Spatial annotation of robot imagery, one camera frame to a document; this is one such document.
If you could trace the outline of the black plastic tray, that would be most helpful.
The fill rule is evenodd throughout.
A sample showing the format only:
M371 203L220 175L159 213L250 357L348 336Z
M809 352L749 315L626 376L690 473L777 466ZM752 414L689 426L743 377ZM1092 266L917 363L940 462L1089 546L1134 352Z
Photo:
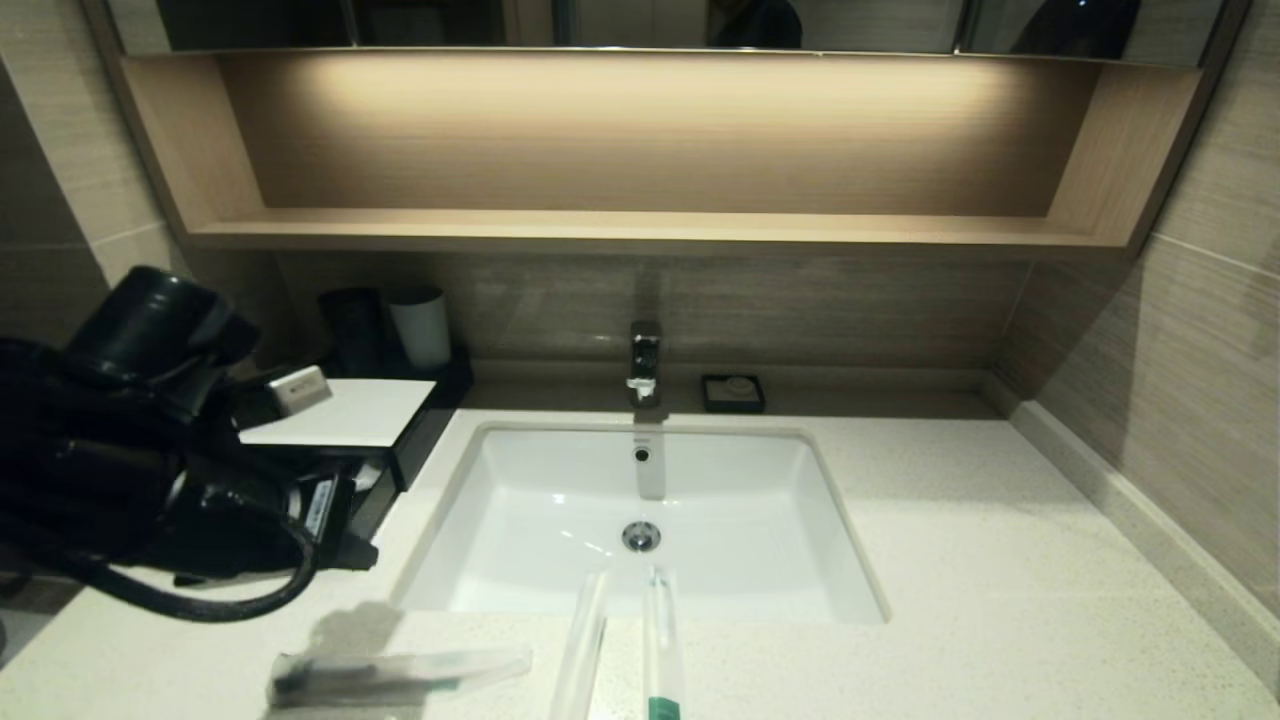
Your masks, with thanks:
M271 451L268 459L294 477L285 496L285 510L315 536L319 568L371 569L379 559L372 537L399 493L392 469L383 460L356 455ZM215 536L212 550L212 569L177 571L174 587L224 585L251 577L288 575L297 565L294 542L278 529L251 528L243 538L221 532Z

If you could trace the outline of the white panel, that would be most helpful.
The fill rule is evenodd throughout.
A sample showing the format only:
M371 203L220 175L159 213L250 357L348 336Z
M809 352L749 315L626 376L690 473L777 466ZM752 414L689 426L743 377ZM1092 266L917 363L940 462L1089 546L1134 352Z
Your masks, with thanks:
M252 446L388 448L425 405L431 380L332 379L332 397L285 419L242 430Z

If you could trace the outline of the black amenity drawer box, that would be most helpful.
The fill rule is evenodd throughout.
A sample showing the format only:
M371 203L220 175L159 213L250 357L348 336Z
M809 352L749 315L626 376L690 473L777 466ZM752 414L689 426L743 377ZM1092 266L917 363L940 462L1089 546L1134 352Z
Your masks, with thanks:
M247 448L268 456L269 452L301 451L303 454L324 455L356 455L360 457L374 457L383 460L394 473L399 491L408 489L420 469L425 464L429 454L439 441L443 430L451 421L454 411L461 406L467 392L474 386L474 372L470 351L461 345L452 348L451 363L434 372L420 372L402 359L392 360L384 375L378 378L344 378L326 375L332 379L399 379L399 380L431 380L436 384L425 405L410 421L399 438L388 448L371 447L326 447L326 446L252 446L242 445Z

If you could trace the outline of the black cup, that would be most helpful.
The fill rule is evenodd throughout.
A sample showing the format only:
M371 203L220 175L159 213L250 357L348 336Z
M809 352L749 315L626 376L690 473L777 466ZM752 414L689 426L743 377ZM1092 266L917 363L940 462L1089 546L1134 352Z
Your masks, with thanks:
M343 373L378 378L385 370L385 323L375 288L330 290L317 296L317 307L329 329Z

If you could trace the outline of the white cup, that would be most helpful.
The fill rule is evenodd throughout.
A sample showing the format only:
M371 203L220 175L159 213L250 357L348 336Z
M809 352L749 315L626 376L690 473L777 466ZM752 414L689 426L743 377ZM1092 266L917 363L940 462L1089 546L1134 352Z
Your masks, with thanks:
M411 366L434 372L451 363L451 331L445 295L440 288L393 288L387 295L387 305Z

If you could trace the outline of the long clear plastic packet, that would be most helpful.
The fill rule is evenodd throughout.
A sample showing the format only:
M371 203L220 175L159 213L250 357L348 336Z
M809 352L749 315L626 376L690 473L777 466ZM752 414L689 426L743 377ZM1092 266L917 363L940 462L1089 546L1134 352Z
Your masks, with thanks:
M573 609L548 720L588 720L607 623L611 573L589 573Z

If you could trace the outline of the chrome faucet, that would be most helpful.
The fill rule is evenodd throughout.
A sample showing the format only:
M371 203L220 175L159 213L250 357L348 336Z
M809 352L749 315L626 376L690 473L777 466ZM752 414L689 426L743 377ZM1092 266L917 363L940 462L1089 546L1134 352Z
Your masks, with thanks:
M657 322L636 320L630 327L628 375L626 387L634 407L659 404L660 327Z

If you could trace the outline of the long packet with green end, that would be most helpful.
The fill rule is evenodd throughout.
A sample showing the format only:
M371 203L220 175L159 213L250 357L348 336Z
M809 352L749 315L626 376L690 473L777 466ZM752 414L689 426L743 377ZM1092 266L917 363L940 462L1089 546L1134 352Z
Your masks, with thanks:
M671 574L650 565L643 607L643 720L686 720L684 655Z

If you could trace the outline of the black soap dish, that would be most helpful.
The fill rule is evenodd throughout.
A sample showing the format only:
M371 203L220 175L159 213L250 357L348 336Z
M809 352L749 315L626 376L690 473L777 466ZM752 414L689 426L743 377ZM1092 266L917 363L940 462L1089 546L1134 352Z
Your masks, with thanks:
M749 401L737 401L736 398L726 397L722 389L722 382L724 378L732 375L704 375L701 378L701 393L703 405L707 413L710 414L763 414L765 411L765 393L762 388L759 378L755 375L750 377L756 382L756 388L759 389L759 397Z

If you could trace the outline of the white sink basin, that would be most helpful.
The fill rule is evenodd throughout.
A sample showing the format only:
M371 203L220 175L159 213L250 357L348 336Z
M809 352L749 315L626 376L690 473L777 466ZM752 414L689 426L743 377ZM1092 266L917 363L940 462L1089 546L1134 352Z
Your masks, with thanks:
M632 521L660 546L627 551ZM890 619L844 503L800 434L719 428L485 424L396 589L408 611L572 614L611 573L635 616L648 569L682 620L879 625Z

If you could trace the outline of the mirror cabinet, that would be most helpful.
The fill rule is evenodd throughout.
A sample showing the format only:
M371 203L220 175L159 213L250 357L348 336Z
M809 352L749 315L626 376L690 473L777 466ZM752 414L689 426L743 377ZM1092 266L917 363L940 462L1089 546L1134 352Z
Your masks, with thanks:
M127 56L599 50L1196 68L1248 0L81 0Z

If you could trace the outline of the wooden wall shelf niche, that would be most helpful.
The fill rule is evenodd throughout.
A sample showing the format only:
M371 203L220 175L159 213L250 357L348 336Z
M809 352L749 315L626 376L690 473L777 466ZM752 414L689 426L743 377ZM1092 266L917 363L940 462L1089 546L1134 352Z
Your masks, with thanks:
M782 53L120 56L180 241L1129 258L1207 70Z

